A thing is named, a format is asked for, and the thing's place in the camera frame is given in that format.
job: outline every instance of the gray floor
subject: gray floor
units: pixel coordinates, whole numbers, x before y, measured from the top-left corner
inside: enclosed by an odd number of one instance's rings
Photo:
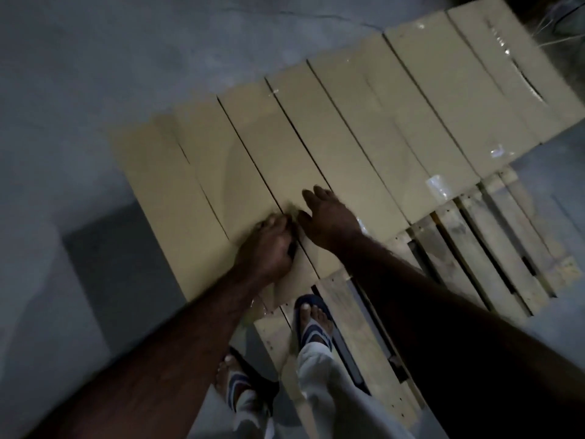
[[[220,92],[449,4],[3,0],[0,438],[22,435],[184,302],[113,161],[106,127],[144,119],[194,92]],[[554,199],[543,213],[573,222],[559,225],[559,237],[581,265],[583,127],[516,164],[537,197]],[[584,311],[584,288],[574,286],[533,320],[538,336],[583,367]],[[256,348],[250,336],[243,333],[239,342]],[[195,433],[226,431],[223,410],[210,393]],[[282,432],[296,435],[286,416]]]

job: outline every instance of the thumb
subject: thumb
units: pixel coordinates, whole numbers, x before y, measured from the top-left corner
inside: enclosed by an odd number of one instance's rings
[[[313,223],[313,218],[309,214],[305,213],[305,211],[299,211],[298,215],[296,216],[296,221],[303,229],[305,234],[311,237],[311,226]]]

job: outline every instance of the person's right hand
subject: person's right hand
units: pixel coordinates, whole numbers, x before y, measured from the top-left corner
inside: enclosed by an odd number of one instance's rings
[[[299,225],[313,243],[335,253],[351,238],[362,235],[355,215],[332,191],[317,185],[313,191],[303,190],[303,198],[313,216],[299,211],[297,217]]]

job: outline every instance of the foot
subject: foot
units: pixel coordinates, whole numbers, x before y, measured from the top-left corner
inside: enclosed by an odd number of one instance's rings
[[[230,371],[232,373],[238,372],[245,374],[236,358],[231,354],[228,354],[225,356],[222,362],[219,362],[218,372],[215,376],[215,389],[224,400],[228,399],[229,390],[228,379],[230,376]],[[238,382],[237,384],[235,384],[235,388],[233,390],[234,411],[235,407],[238,406],[238,399],[240,398],[241,394],[246,390],[253,390],[252,386],[249,383]]]
[[[316,305],[310,306],[308,303],[303,303],[299,311],[299,318],[301,332],[305,331],[310,320],[313,319],[321,326],[321,328],[323,328],[329,337],[333,336],[333,321],[329,320],[327,315]],[[318,342],[327,345],[323,338],[317,334],[313,334],[309,339],[309,342]]]

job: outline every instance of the person's left hand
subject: person's left hand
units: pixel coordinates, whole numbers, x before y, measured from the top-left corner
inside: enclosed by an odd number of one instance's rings
[[[294,224],[289,215],[271,214],[257,224],[238,251],[236,265],[263,288],[282,279],[291,269],[296,248]]]

